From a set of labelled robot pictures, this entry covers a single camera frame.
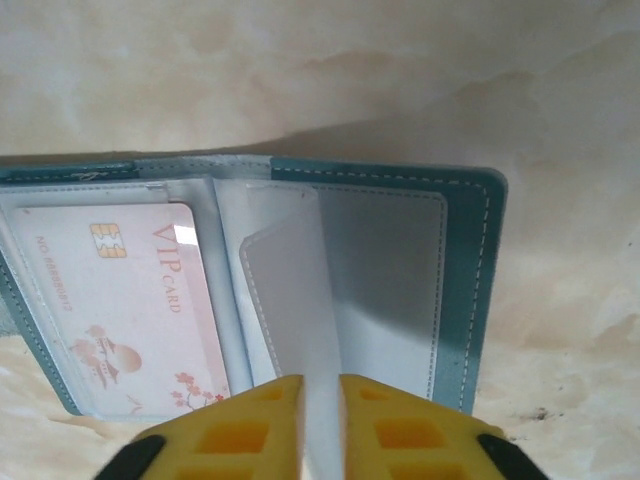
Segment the white card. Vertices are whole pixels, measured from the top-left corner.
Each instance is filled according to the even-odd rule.
[[[13,225],[83,413],[175,417],[229,396],[187,205],[19,208]]]

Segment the marble surface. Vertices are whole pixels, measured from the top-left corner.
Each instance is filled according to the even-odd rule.
[[[242,145],[500,169],[475,414],[552,478],[640,478],[639,1],[0,1],[0,154]],[[0,377],[2,480],[142,428],[65,414],[19,338]]]

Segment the card slot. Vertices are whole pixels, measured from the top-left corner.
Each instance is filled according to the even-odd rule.
[[[339,478],[341,362],[317,192],[227,181],[216,190],[254,383],[305,376],[309,468]]]
[[[76,215],[82,219],[76,221]],[[176,411],[177,401],[170,395],[176,386],[181,387],[175,383],[174,369],[176,375],[199,372],[195,377],[204,390],[197,394],[194,387],[193,391],[200,404],[219,391],[227,396],[252,387],[209,178],[3,188],[0,217],[0,248],[7,262],[5,284],[7,288],[11,282],[15,284],[11,293],[22,317],[18,323],[71,413],[128,421],[171,418],[182,413]],[[94,223],[107,225],[103,221],[122,234],[126,252],[123,249],[122,255],[116,255],[123,257],[120,260],[96,260],[103,255],[96,252],[98,243],[94,245],[91,234]],[[39,235],[47,239],[46,246],[34,243]],[[162,248],[167,255],[175,255],[164,267],[154,239],[165,242]],[[121,245],[122,240],[114,241]],[[50,254],[41,250],[45,247],[51,249]],[[48,261],[49,256],[55,260],[53,271],[54,260]],[[86,261],[74,262],[72,257]],[[133,268],[127,270],[135,277],[131,285],[123,278],[129,268],[125,264]],[[163,283],[168,277],[169,283]],[[73,298],[69,300],[77,312],[73,315],[80,315],[73,317],[78,321],[69,317],[71,309],[67,313],[60,310],[62,297],[52,290],[55,282],[62,281],[69,290],[68,298]],[[122,284],[122,288],[107,287],[114,295],[107,302],[99,290],[110,282]],[[207,283],[215,288],[207,290]],[[94,304],[94,297],[99,297],[98,303]],[[169,311],[180,318],[165,318],[163,312]],[[129,318],[133,323],[125,332],[118,325],[121,319]],[[166,328],[160,327],[158,332],[175,330],[171,342],[154,343],[156,336],[148,328],[160,321]],[[92,333],[93,324],[99,324],[96,328],[108,332],[109,337]],[[78,342],[82,342],[82,355]],[[201,348],[189,349],[188,345]],[[93,378],[87,377],[89,368]],[[96,379],[102,379],[104,392],[102,387],[91,387]]]

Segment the white stitching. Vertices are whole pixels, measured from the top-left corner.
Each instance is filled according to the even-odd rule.
[[[67,391],[67,388],[65,387],[64,383],[62,383],[62,380],[60,379],[60,376],[58,375],[58,372],[57,372],[56,368],[53,366],[53,362],[51,361],[50,356],[47,355],[45,350],[42,348],[42,344],[40,343],[40,341],[36,337],[36,334],[34,333],[33,328],[31,327],[31,324],[29,323],[29,321],[27,319],[27,316],[25,315],[24,310],[22,309],[22,305],[20,305],[20,301],[18,300],[17,295],[13,291],[13,287],[11,286],[11,280],[9,279],[9,276],[7,275],[7,271],[5,270],[5,268],[4,268],[4,266],[2,264],[0,264],[0,272],[2,273],[2,276],[4,277],[4,282],[5,282],[5,285],[7,286],[7,288],[9,289],[9,292],[11,294],[11,298],[13,298],[15,306],[18,309],[18,312],[20,313],[20,316],[22,317],[22,324],[25,327],[27,327],[27,330],[29,331],[29,335],[31,336],[31,339],[33,340],[34,345],[40,351],[41,358],[47,364],[47,367],[48,367],[49,371],[53,375],[53,378],[55,379],[55,381],[58,384],[58,386],[60,387],[60,391],[61,391],[62,395],[69,402],[70,406],[77,410],[78,407],[76,406],[75,402],[73,401],[73,399],[69,395],[69,392]]]
[[[280,188],[280,189],[286,189],[286,190],[299,190],[297,188],[291,188],[291,187],[282,187],[282,186],[273,186],[273,188]],[[434,310],[434,316],[433,316],[433,322],[432,322],[432,333],[431,333],[431,362],[429,365],[429,375],[427,378],[427,395],[425,395],[426,397],[429,397],[429,393],[432,390],[432,386],[433,386],[433,380],[434,380],[434,374],[435,374],[435,362],[434,362],[434,357],[435,357],[435,345],[436,342],[438,340],[437,338],[437,328],[438,328],[438,324],[439,324],[439,316],[440,316],[440,310],[438,308],[439,306],[439,302],[440,302],[440,297],[442,295],[442,289],[441,289],[441,283],[442,283],[442,269],[440,267],[441,263],[442,263],[442,242],[443,242],[443,237],[444,237],[444,202],[442,201],[442,198],[439,195],[433,195],[433,194],[429,194],[429,193],[419,193],[419,194],[413,194],[413,193],[399,193],[399,192],[394,192],[394,191],[388,191],[388,190],[374,190],[373,188],[357,188],[357,187],[350,187],[350,186],[343,186],[343,187],[335,187],[335,186],[318,186],[315,185],[314,186],[315,189],[317,190],[331,190],[331,191],[340,191],[340,192],[349,192],[349,193],[358,193],[358,194],[368,194],[368,195],[388,195],[388,196],[394,196],[394,197],[406,197],[406,198],[422,198],[422,199],[427,199],[427,200],[436,200],[438,202],[438,204],[440,205],[440,230],[439,230],[439,238],[438,238],[438,268],[437,268],[437,272],[436,272],[436,308]],[[249,258],[247,256],[247,249],[248,247],[250,247],[251,245],[253,245],[256,241],[261,240],[263,238],[265,238],[266,236],[272,234],[273,232],[277,231],[277,227],[275,228],[270,228],[268,230],[265,230],[262,234],[256,235],[255,237],[251,238],[247,244],[246,247],[244,249],[244,251],[242,252],[242,259],[243,259],[243,265],[247,271],[248,274],[248,279],[249,279],[249,286],[251,288],[251,291],[255,297],[256,300],[256,307],[257,307],[257,313],[258,313],[258,317],[260,319],[260,323],[262,325],[262,329],[265,332],[265,337],[266,337],[266,343],[267,343],[267,348],[269,349],[269,352],[271,354],[271,357],[274,360],[274,366],[276,368],[276,372],[280,375],[281,374],[281,370],[280,370],[280,365],[278,363],[278,358],[277,358],[277,354],[275,351],[275,348],[273,346],[273,341],[271,339],[271,334],[269,332],[269,327],[267,325],[267,320],[266,320],[266,316],[264,314],[264,310],[262,308],[262,303],[260,301],[260,294],[258,293],[258,289],[257,289],[257,285],[255,283],[254,277],[253,277],[253,272],[251,271],[251,264],[249,262]]]
[[[248,168],[262,168],[264,170],[270,169],[270,165],[268,163],[243,161],[243,162],[233,162],[232,164],[229,164],[224,162],[208,162],[203,160],[203,161],[192,161],[189,163],[170,163],[167,165],[141,165],[141,166],[134,165],[134,167],[131,170],[116,170],[116,171],[104,170],[99,172],[101,176],[98,178],[104,179],[104,177],[107,175],[123,175],[126,173],[140,173],[144,170],[172,170],[177,168],[198,168],[198,167],[210,167],[210,166],[229,167],[229,166],[238,166],[238,165],[242,167],[248,167]],[[18,175],[15,177],[6,177],[2,180],[4,180],[5,182],[28,182],[31,180],[68,180],[71,178],[77,178],[77,175],[78,175],[78,172],[66,173],[64,175],[35,175],[35,176],[27,176],[27,177]]]
[[[246,247],[250,247],[253,243],[258,240],[260,237],[256,237],[251,239]],[[279,377],[282,376],[282,369],[280,368],[280,362],[278,361],[278,356],[276,355],[276,349],[273,346],[273,340],[271,340],[271,333],[269,332],[269,326],[267,325],[267,319],[264,314],[264,309],[262,308],[262,303],[260,302],[260,295],[258,294],[258,289],[256,287],[255,279],[253,278],[253,272],[251,271],[251,265],[249,264],[249,257],[247,256],[247,248],[245,248],[242,252],[242,263],[247,269],[247,277],[249,279],[249,286],[251,287],[251,291],[253,293],[254,298],[256,299],[256,310],[258,312],[258,317],[260,317],[260,323],[262,325],[262,330],[264,331],[264,337],[267,342],[267,348],[271,353],[271,358],[273,359],[273,368],[276,370],[276,375]]]
[[[283,167],[274,167],[273,168],[274,171],[286,171],[286,172],[297,172],[297,173],[306,173],[306,174],[326,174],[326,175],[331,175],[333,174],[333,172],[328,172],[328,171],[318,171],[318,170],[305,170],[305,169],[298,169],[298,168],[283,168]],[[403,180],[413,180],[416,177],[407,177],[404,175],[383,175],[383,178],[397,178],[397,179],[403,179]],[[487,238],[487,228],[488,228],[488,218],[489,218],[489,195],[487,192],[487,189],[479,184],[479,183],[473,183],[473,182],[468,182],[468,181],[460,181],[460,180],[443,180],[440,178],[427,178],[427,177],[418,177],[417,178],[418,181],[422,181],[422,182],[427,182],[427,183],[447,183],[447,184],[451,184],[451,185],[466,185],[469,187],[475,187],[475,188],[479,188],[480,191],[482,192],[483,197],[485,198],[485,206],[484,206],[484,216],[482,219],[482,237],[480,239],[480,250],[478,252],[478,264],[476,266],[476,279],[475,279],[475,285],[473,288],[473,303],[472,303],[472,308],[471,308],[471,315],[469,317],[469,328],[468,328],[468,333],[467,333],[467,345],[465,348],[465,354],[464,354],[464,368],[462,371],[462,383],[460,385],[460,398],[458,401],[458,408],[460,410],[462,410],[462,407],[464,405],[464,396],[465,396],[465,390],[466,390],[466,386],[467,386],[467,375],[469,373],[469,353],[471,350],[471,341],[473,339],[473,329],[475,326],[475,319],[476,319],[476,311],[478,308],[478,291],[480,289],[480,274],[481,274],[481,267],[482,267],[482,260],[483,260],[483,256],[484,256],[484,246],[485,246],[485,242],[486,242],[486,238]]]
[[[436,343],[438,341],[438,327],[440,325],[440,301],[442,296],[442,242],[444,238],[444,202],[439,195],[433,195],[429,193],[399,193],[388,190],[373,190],[373,189],[365,189],[365,188],[353,188],[353,187],[326,187],[326,186],[315,186],[314,188],[318,190],[333,190],[339,192],[354,192],[354,193],[365,193],[365,194],[373,194],[373,195],[389,195],[393,197],[405,197],[405,198],[423,198],[427,200],[435,200],[440,205],[440,222],[439,222],[439,236],[438,236],[438,268],[436,270],[436,302],[435,308],[433,312],[433,322],[431,324],[431,354],[430,354],[430,363],[429,363],[429,376],[427,378],[427,393],[425,394],[426,398],[431,398],[431,394],[433,393],[433,382],[435,376],[435,354],[436,354]]]
[[[298,191],[300,193],[304,193],[305,190],[301,188],[296,188],[293,186],[284,186],[284,185],[270,185],[270,188],[278,189],[278,190],[287,190],[287,191]],[[258,287],[255,282],[255,278],[253,276],[253,271],[251,270],[251,264],[249,263],[249,256],[247,254],[247,250],[251,245],[253,245],[258,240],[261,240],[272,233],[279,230],[281,224],[278,223],[274,227],[268,228],[261,232],[258,235],[255,235],[253,238],[249,238],[247,240],[244,249],[242,250],[242,264],[244,265],[247,276],[249,280],[249,288],[251,289],[251,293],[253,294],[253,298],[256,301],[256,313],[258,314],[258,319],[260,321],[260,325],[262,326],[262,331],[264,332],[265,341],[267,343],[267,348],[269,349],[269,353],[273,360],[273,368],[276,371],[278,376],[282,376],[282,368],[280,367],[280,362],[278,360],[278,355],[276,354],[276,349],[273,346],[273,340],[271,339],[271,332],[269,331],[269,325],[267,324],[267,317],[264,314],[264,309],[262,308],[262,302],[260,301],[260,294],[258,293]]]

